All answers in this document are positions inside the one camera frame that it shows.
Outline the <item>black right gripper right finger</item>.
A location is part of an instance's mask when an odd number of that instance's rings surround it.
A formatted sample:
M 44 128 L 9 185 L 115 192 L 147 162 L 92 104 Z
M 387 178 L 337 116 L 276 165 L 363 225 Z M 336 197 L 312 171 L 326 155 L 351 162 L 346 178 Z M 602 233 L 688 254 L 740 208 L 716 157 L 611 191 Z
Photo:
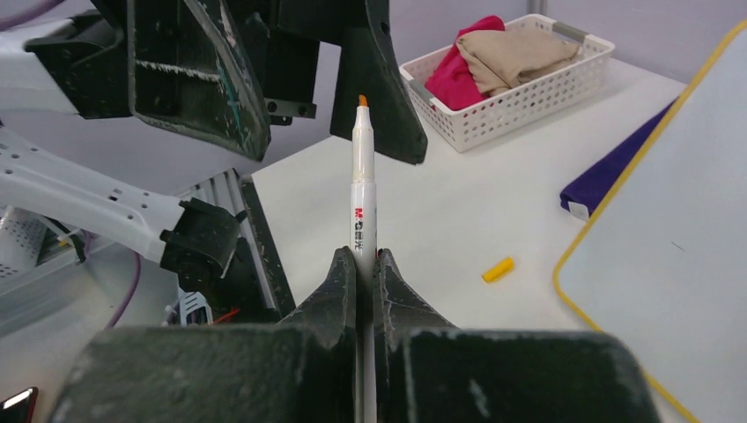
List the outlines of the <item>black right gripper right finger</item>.
M 656 422 L 638 361 L 617 338 L 466 330 L 432 308 L 381 249 L 373 317 L 381 422 Z

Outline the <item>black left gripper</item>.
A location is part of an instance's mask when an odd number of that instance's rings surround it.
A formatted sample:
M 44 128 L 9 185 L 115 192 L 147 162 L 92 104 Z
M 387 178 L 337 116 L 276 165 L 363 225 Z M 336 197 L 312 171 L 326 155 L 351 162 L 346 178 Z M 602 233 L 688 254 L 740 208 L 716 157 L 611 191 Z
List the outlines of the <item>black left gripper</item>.
M 366 97 L 374 149 L 421 164 L 427 136 L 398 70 L 388 1 L 97 1 L 23 48 L 86 119 L 152 127 L 263 160 L 271 125 L 315 114 L 319 48 L 339 44 L 330 134 Z

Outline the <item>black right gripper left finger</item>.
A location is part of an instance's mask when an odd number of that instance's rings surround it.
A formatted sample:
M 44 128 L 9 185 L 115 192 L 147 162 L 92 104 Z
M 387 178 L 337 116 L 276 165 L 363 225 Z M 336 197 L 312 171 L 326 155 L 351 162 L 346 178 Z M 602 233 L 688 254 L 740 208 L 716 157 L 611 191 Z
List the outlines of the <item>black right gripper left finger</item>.
M 353 422 L 356 270 L 332 257 L 278 323 L 125 327 L 75 360 L 53 422 Z

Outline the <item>yellow marker cap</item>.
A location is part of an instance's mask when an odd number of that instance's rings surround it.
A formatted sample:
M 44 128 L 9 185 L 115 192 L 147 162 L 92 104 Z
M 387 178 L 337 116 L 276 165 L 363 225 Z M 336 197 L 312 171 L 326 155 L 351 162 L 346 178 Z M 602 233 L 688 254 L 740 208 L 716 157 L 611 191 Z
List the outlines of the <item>yellow marker cap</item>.
M 499 281 L 501 278 L 504 278 L 507 274 L 509 274 L 514 269 L 514 260 L 512 257 L 506 257 L 503 260 L 501 260 L 499 263 L 495 264 L 493 267 L 491 267 L 490 270 L 486 271 L 482 275 L 482 280 L 485 283 L 491 284 Z

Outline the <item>white orange marker pen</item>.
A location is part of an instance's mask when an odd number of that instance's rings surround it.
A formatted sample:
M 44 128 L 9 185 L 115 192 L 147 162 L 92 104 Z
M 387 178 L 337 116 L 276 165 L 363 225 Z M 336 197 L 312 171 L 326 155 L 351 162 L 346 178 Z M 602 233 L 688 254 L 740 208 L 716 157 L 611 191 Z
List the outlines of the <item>white orange marker pen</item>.
M 374 129 L 370 107 L 360 94 L 352 129 L 350 240 L 356 268 L 356 421 L 376 422 L 373 290 L 377 258 L 377 194 Z

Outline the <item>yellow framed whiteboard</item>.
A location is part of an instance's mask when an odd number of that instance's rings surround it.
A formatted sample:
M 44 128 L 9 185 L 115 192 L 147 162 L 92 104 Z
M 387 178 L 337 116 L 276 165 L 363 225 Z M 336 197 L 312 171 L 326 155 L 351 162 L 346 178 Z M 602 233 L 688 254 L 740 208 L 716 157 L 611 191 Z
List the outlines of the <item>yellow framed whiteboard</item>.
M 746 419 L 746 26 L 672 104 L 553 272 L 690 422 Z

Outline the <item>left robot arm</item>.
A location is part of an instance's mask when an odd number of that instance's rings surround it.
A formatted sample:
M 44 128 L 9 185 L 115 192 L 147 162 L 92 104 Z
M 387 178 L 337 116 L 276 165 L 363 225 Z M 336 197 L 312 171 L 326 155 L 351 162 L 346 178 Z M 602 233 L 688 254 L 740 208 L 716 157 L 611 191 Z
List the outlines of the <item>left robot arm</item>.
M 396 67 L 386 1 L 97 1 L 1 23 L 1 108 L 134 116 L 260 161 L 270 129 L 314 115 L 321 43 L 342 49 L 330 131 L 350 139 L 350 247 L 376 252 L 374 156 L 419 164 L 427 140 Z M 199 200 L 131 186 L 1 132 L 1 199 L 128 247 L 207 293 L 245 278 L 240 222 Z

